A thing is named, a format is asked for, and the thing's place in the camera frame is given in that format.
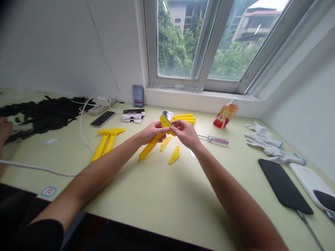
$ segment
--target windowsill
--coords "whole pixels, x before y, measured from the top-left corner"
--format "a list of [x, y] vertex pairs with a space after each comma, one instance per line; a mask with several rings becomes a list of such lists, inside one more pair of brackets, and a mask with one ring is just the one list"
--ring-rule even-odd
[[233, 97], [241, 99], [238, 104], [240, 108], [236, 114], [239, 117], [260, 118], [267, 108], [258, 98], [248, 95], [210, 91], [196, 92], [158, 87], [146, 87], [144, 89], [144, 102], [146, 105], [212, 114], [217, 114], [222, 106]]
[[189, 95], [224, 98], [224, 99], [232, 99], [233, 97], [238, 97], [243, 101], [262, 102], [258, 98], [254, 96], [250, 96], [250, 95], [240, 95], [240, 94], [211, 92], [211, 91], [187, 91], [187, 90], [176, 90], [172, 88], [158, 88], [158, 87], [151, 87], [151, 86], [148, 86], [145, 89], [150, 90], [150, 91], [155, 91], [155, 92], [157, 91], [157, 92], [167, 92], [167, 93], [180, 93], [180, 94], [189, 94]]

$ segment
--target white glove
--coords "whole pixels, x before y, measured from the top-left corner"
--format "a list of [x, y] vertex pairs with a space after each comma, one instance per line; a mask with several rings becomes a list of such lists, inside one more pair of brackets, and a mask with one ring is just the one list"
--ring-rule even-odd
[[299, 158], [295, 153], [285, 152], [273, 145], [266, 144], [261, 140], [247, 138], [247, 144], [259, 146], [264, 149], [265, 154], [274, 156], [272, 158], [268, 158], [269, 161], [273, 161], [279, 164], [296, 163], [302, 166], [306, 165], [306, 160]]
[[273, 145], [278, 148], [281, 148], [283, 146], [283, 142], [275, 139], [267, 128], [259, 125], [259, 123], [257, 123], [256, 121], [254, 123], [255, 126], [245, 124], [246, 128], [256, 131], [254, 134], [245, 134], [246, 137], [261, 140], [269, 145]]
[[276, 162], [278, 164], [283, 164], [283, 163], [295, 163], [298, 165], [306, 165], [306, 160], [299, 158], [295, 153], [288, 153], [288, 152], [283, 152], [282, 156], [274, 156], [272, 158], [268, 158], [269, 161]]
[[263, 148], [265, 154], [267, 154], [267, 155], [278, 156], [278, 155], [281, 155], [281, 153], [282, 153], [282, 150], [280, 150], [279, 148], [277, 148], [273, 145], [269, 145], [269, 144], [267, 144], [264, 141], [259, 140], [259, 139], [247, 138], [247, 144], [248, 145], [253, 145], [253, 146], [259, 146], [259, 147]]

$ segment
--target screwdriver handle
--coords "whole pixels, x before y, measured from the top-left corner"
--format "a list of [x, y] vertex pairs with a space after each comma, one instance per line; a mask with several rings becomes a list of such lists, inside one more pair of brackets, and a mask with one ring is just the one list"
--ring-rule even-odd
[[217, 138], [217, 137], [210, 136], [210, 135], [208, 136], [208, 140], [216, 142], [216, 143], [220, 143], [220, 144], [223, 144], [223, 145], [228, 145], [229, 144], [228, 140]]

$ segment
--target window glass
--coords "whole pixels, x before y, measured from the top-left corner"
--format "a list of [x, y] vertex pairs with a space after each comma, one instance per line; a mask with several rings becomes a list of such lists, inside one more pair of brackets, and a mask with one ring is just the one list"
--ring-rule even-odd
[[289, 0], [235, 0], [208, 78], [240, 81]]
[[189, 78], [207, 0], [157, 0], [158, 76]]

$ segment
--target orange bottle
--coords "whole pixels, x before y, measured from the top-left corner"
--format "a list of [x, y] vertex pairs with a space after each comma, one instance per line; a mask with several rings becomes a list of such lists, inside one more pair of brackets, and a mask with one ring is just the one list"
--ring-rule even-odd
[[236, 104], [239, 98], [234, 97], [229, 103], [224, 104], [219, 114], [216, 116], [214, 125], [220, 129], [226, 127], [229, 121], [234, 117], [239, 107]]

